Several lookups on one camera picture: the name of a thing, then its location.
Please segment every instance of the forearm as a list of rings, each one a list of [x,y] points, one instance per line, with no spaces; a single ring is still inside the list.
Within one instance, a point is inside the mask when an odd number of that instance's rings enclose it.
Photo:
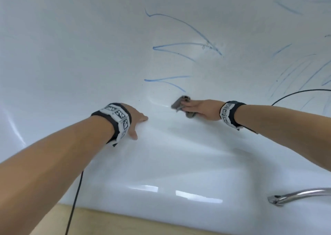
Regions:
[[[331,171],[331,118],[275,106],[243,105],[235,121]]]
[[[0,164],[0,234],[29,234],[113,134],[92,116]]]

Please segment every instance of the hand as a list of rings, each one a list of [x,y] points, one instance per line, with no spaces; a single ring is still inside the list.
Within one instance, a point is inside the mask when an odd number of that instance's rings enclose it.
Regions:
[[[131,114],[132,122],[130,124],[129,131],[128,131],[129,136],[131,136],[133,140],[137,140],[138,136],[137,136],[137,133],[136,133],[136,130],[135,130],[136,125],[137,125],[137,123],[147,121],[148,117],[145,116],[143,113],[140,113],[138,110],[136,110],[134,107],[131,107],[130,105],[127,105],[127,104],[124,104],[124,103],[121,103],[121,104]]]
[[[225,104],[225,102],[223,101],[216,100],[191,100],[190,102],[182,101],[181,103],[186,106],[182,108],[183,111],[197,112],[198,116],[201,116],[206,120],[211,121],[221,120],[219,112],[221,110],[221,107],[223,107],[223,105]]]

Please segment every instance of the cable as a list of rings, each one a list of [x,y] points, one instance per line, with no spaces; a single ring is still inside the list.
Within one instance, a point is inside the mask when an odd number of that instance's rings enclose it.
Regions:
[[[70,213],[70,217],[69,217],[69,220],[68,220],[68,225],[67,225],[67,229],[66,229],[65,235],[68,235],[68,231],[69,231],[69,227],[70,227],[70,223],[71,223],[73,211],[75,210],[78,193],[79,193],[79,190],[80,190],[81,184],[82,184],[83,173],[84,173],[84,171],[82,171],[82,173],[81,173],[81,179],[79,180],[79,185],[78,185],[78,189],[77,189],[77,192],[76,192],[75,200],[73,201],[73,204],[72,204],[71,213]]]
[[[272,106],[275,105],[276,103],[278,103],[279,101],[281,101],[282,99],[289,97],[290,95],[295,95],[295,94],[299,94],[299,93],[302,93],[302,92],[308,92],[308,91],[331,91],[331,90],[330,89],[308,89],[308,90],[297,91],[297,92],[294,92],[292,94],[286,95],[286,96],[282,97],[281,99],[275,101],[272,104]]]

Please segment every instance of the metal handle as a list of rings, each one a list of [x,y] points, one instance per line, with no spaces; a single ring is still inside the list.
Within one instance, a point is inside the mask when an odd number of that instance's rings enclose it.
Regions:
[[[296,191],[286,195],[273,195],[268,197],[268,201],[276,206],[283,206],[284,204],[294,200],[315,196],[331,196],[331,188],[314,188]]]

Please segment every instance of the beige marble surface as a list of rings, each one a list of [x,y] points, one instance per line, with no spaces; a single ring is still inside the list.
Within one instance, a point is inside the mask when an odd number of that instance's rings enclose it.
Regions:
[[[31,235],[64,235],[71,206],[57,204]],[[221,235],[88,209],[75,209],[68,235]]]

